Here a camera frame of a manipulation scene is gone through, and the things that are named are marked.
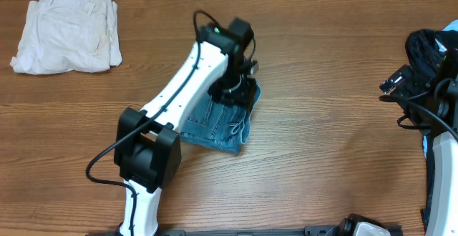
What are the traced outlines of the blue denim jeans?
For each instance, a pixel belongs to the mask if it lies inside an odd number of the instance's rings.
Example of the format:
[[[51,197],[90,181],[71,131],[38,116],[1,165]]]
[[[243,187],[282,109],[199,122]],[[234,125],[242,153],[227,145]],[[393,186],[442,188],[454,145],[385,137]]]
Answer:
[[[183,142],[238,154],[250,136],[251,115],[244,107],[214,102],[205,94],[181,131]]]

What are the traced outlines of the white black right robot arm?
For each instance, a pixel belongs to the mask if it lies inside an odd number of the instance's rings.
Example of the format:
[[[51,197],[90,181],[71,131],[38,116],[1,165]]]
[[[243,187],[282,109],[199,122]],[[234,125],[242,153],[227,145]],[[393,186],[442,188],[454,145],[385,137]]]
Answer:
[[[383,102],[404,110],[397,123],[409,119],[427,140],[428,200],[422,211],[427,235],[457,234],[457,49],[442,55],[438,72],[424,76],[404,65],[380,85]]]

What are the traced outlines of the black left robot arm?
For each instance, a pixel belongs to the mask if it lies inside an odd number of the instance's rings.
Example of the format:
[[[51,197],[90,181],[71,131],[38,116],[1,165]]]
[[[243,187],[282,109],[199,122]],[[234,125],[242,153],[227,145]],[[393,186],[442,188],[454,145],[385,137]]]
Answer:
[[[117,125],[114,163],[128,185],[125,218],[117,235],[155,235],[162,189],[181,163],[180,132],[203,97],[250,113],[257,92],[257,61],[244,52],[254,43],[251,25],[239,18],[228,28],[212,21],[175,76],[141,110],[127,108]]]

